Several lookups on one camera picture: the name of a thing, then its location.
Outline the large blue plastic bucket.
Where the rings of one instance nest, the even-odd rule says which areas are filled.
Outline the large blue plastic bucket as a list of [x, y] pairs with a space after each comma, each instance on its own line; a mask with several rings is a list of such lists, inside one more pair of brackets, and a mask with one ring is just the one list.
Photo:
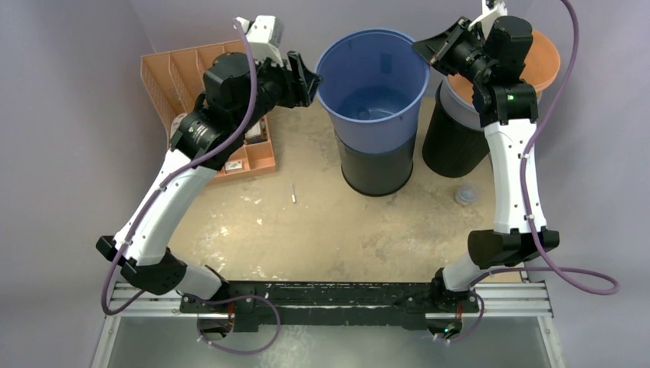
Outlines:
[[412, 49], [414, 41], [399, 31], [372, 28], [348, 34], [320, 56], [317, 96], [350, 148], [385, 153], [416, 134], [430, 68]]

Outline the orange plastic bucket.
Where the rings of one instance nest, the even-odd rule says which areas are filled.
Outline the orange plastic bucket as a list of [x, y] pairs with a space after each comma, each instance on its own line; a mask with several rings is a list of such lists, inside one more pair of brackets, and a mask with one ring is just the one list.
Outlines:
[[[525, 68], [521, 78], [532, 85], [536, 91], [537, 99], [556, 79], [559, 73], [561, 59], [554, 43], [537, 29], [533, 29], [533, 44], [525, 58]], [[472, 107], [472, 84], [459, 74], [446, 77], [447, 82], [461, 102]]]

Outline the dark navy cylindrical bin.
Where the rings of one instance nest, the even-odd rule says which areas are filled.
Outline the dark navy cylindrical bin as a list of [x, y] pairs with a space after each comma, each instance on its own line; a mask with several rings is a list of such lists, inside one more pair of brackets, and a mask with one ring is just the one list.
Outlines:
[[363, 153], [346, 145], [335, 134], [340, 168], [348, 186], [369, 197], [388, 196], [411, 178], [416, 134], [401, 146], [383, 153]]

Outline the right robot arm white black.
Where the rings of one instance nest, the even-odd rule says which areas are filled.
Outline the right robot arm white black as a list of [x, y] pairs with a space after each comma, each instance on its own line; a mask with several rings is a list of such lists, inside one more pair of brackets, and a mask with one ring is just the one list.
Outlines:
[[472, 282], [484, 273], [533, 260], [560, 243], [539, 203], [533, 144], [537, 93], [521, 77], [532, 44], [531, 24], [511, 15], [496, 18], [487, 35], [461, 17], [441, 34], [412, 44], [433, 69], [471, 82], [494, 173], [493, 228], [470, 232], [467, 252], [436, 272], [430, 301], [438, 311], [468, 299]]

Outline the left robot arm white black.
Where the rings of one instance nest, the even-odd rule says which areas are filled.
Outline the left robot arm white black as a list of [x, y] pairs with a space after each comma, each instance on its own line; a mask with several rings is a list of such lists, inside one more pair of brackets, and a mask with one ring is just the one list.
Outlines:
[[223, 279], [186, 264], [169, 249], [173, 232], [195, 197], [245, 143], [245, 134], [275, 107], [308, 107], [322, 77], [295, 51], [277, 64], [244, 53], [219, 55], [203, 74], [205, 89], [174, 132], [163, 165], [135, 214], [97, 241], [99, 253], [132, 286], [155, 295], [191, 294], [209, 313], [228, 306]]

